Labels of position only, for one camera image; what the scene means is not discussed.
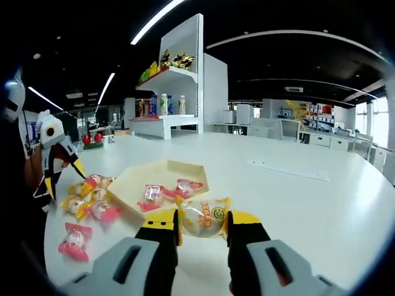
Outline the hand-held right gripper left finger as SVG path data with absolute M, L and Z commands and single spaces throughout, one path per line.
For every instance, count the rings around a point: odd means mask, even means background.
M 178 265 L 178 211 L 147 216 L 135 237 L 126 237 L 58 289 L 59 295 L 170 295 Z

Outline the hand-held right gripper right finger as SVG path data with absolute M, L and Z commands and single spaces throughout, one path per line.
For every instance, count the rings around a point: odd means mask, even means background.
M 233 295 L 346 295 L 281 240 L 271 240 L 260 220 L 232 210 L 227 220 L 228 267 Z

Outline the person's left hand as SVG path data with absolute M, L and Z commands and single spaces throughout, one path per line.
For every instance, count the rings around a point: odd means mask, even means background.
M 54 157 L 62 161 L 62 168 L 67 168 L 70 165 L 69 155 L 59 145 L 54 146 L 52 149 L 54 150 Z

